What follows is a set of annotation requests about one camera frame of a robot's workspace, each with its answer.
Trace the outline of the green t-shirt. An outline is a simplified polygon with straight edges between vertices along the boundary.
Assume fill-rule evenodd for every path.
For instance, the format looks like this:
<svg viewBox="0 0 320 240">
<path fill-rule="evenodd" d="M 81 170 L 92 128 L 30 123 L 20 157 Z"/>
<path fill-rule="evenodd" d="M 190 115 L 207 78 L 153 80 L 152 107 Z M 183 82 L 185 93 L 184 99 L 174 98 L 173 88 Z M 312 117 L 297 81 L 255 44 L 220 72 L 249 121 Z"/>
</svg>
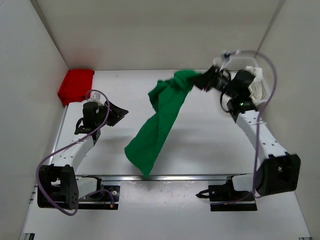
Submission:
<svg viewBox="0 0 320 240">
<path fill-rule="evenodd" d="M 189 78 L 199 75 L 195 70 L 178 70 L 169 79 L 159 79 L 148 93 L 154 114 L 124 148 L 127 159 L 144 177 L 151 173 L 180 109 L 194 86 Z"/>
</svg>

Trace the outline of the red t-shirt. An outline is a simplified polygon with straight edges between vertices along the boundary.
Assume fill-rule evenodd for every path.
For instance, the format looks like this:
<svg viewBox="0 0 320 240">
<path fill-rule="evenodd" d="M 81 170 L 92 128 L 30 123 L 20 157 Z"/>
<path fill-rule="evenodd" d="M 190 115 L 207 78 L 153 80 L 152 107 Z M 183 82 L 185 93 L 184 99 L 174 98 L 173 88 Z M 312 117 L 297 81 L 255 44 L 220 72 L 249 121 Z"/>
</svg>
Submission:
<svg viewBox="0 0 320 240">
<path fill-rule="evenodd" d="M 92 69 L 69 69 L 57 93 L 62 105 L 84 101 L 92 89 L 94 74 Z"/>
</svg>

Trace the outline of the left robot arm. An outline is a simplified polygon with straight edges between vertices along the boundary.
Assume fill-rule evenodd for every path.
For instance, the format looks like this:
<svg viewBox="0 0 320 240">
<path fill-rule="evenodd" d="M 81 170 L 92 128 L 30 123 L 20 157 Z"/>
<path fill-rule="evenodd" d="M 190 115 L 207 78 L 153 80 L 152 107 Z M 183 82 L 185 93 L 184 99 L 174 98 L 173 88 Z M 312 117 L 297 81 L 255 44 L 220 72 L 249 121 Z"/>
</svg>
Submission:
<svg viewBox="0 0 320 240">
<path fill-rule="evenodd" d="M 107 209 L 116 206 L 118 186 L 104 186 L 99 176 L 77 177 L 76 170 L 98 142 L 101 128 L 115 126 L 127 114 L 128 110 L 108 101 L 92 100 L 83 104 L 71 146 L 59 151 L 50 164 L 38 168 L 37 205 L 40 208 L 75 211 L 99 201 L 106 201 Z"/>
</svg>

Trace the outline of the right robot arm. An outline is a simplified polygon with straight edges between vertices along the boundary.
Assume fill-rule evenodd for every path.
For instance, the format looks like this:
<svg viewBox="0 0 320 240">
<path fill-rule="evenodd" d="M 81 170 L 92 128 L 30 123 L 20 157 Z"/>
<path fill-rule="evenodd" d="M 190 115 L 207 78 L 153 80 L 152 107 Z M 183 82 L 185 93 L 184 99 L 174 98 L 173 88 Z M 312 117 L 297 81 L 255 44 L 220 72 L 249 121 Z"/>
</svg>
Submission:
<svg viewBox="0 0 320 240">
<path fill-rule="evenodd" d="M 252 84 L 259 77 L 256 68 L 246 67 L 234 77 L 228 70 L 213 65 L 209 70 L 188 79 L 203 91 L 218 90 L 227 95 L 226 112 L 242 129 L 255 148 L 252 174 L 235 175 L 225 186 L 224 193 L 230 200 L 238 199 L 243 192 L 269 196 L 293 192 L 298 185 L 301 160 L 290 154 L 274 138 L 261 119 L 261 111 L 252 100 Z"/>
</svg>

